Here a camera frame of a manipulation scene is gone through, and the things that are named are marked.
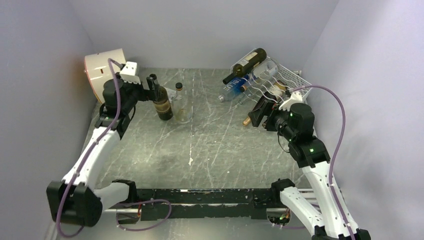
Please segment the dark primitivo wine bottle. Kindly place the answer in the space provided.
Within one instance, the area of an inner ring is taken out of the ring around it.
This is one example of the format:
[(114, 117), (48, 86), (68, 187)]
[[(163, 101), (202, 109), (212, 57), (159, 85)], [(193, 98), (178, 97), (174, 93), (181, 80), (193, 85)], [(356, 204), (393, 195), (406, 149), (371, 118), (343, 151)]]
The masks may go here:
[(166, 89), (158, 83), (158, 99), (153, 100), (153, 105), (158, 117), (163, 121), (168, 121), (173, 117), (171, 103)]

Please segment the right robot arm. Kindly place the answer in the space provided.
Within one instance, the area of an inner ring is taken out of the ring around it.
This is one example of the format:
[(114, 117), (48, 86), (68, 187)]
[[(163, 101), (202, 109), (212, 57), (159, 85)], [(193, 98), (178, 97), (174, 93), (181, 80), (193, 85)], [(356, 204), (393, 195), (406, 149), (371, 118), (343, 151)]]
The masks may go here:
[(325, 144), (314, 135), (315, 115), (302, 102), (280, 110), (271, 100), (262, 98), (248, 113), (253, 127), (263, 124), (288, 142), (288, 152), (306, 176), (318, 207), (313, 206), (289, 179), (272, 183), (270, 202), (285, 205), (308, 230), (313, 240), (369, 240), (370, 233), (361, 229), (347, 209), (331, 169)]

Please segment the clear bottle black cap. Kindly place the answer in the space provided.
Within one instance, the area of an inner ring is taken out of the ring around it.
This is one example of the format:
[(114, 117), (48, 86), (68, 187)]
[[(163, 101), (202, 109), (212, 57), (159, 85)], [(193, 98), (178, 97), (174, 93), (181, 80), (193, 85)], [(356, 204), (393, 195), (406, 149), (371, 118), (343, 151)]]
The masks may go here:
[(176, 95), (172, 101), (172, 111), (175, 120), (180, 124), (189, 123), (193, 117), (193, 106), (189, 100), (186, 87), (181, 82), (175, 84)]

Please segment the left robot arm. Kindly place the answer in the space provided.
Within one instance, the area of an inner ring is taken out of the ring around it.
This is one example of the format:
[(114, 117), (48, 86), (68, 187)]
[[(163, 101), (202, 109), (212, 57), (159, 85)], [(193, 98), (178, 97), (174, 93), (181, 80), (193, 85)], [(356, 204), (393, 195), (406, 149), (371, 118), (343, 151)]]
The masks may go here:
[(110, 207), (122, 204), (132, 208), (138, 203), (134, 181), (118, 179), (102, 189), (95, 189), (95, 184), (107, 157), (132, 120), (131, 111), (139, 101), (155, 100), (160, 85), (155, 74), (146, 78), (148, 88), (125, 82), (123, 74), (116, 76), (117, 83), (110, 79), (103, 85), (104, 103), (89, 144), (62, 180), (47, 186), (50, 213), (57, 224), (93, 227)]

